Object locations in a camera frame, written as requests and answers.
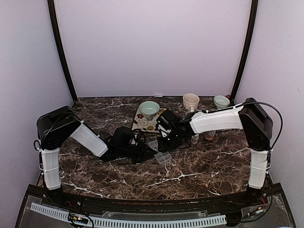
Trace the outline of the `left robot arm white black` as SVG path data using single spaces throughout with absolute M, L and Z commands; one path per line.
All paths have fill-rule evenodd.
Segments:
M 69 106 L 40 116 L 36 127 L 38 139 L 33 144 L 39 152 L 44 186 L 50 190 L 48 199 L 57 207 L 63 207 L 67 203 L 67 196 L 58 190 L 61 188 L 59 154 L 66 141 L 78 143 L 104 162 L 125 157 L 133 164 L 138 164 L 154 158 L 156 154 L 156 151 L 146 143 L 142 132 L 122 126 L 112 135 L 102 138 Z

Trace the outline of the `clear plastic pill organizer box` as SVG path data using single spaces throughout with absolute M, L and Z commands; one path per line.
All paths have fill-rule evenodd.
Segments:
M 154 155 L 154 157 L 159 164 L 165 164 L 165 163 L 170 162 L 172 160 L 172 157 L 171 157 L 169 152 L 160 152 L 158 150 L 158 141 L 157 140 L 149 142 L 148 146 L 151 149 L 156 151 L 156 154 Z

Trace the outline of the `orange pill bottle grey cap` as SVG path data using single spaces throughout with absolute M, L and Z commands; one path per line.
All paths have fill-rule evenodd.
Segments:
M 206 141 L 212 141 L 214 139 L 214 137 L 215 137 L 215 133 L 216 133 L 216 131 L 208 131 L 208 132 L 206 132 L 206 134 L 205 134 L 205 140 Z

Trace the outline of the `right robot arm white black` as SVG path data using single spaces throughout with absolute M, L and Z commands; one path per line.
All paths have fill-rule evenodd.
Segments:
M 275 145 L 271 142 L 274 123 L 263 109 L 264 105 L 277 110 L 254 98 L 247 98 L 241 104 L 222 109 L 190 112 L 184 117 L 167 109 L 156 120 L 156 129 L 161 133 L 157 139 L 158 151 L 175 150 L 196 134 L 243 130 L 251 152 L 248 180 L 251 189 L 243 194 L 242 201 L 247 206 L 253 206 L 261 198 L 259 189 L 264 185 L 267 168 L 271 163 L 271 151 Z

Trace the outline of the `small white pill bottle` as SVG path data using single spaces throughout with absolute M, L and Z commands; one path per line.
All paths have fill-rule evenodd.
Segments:
M 191 137 L 191 144 L 197 144 L 199 140 L 199 134 L 195 134 Z

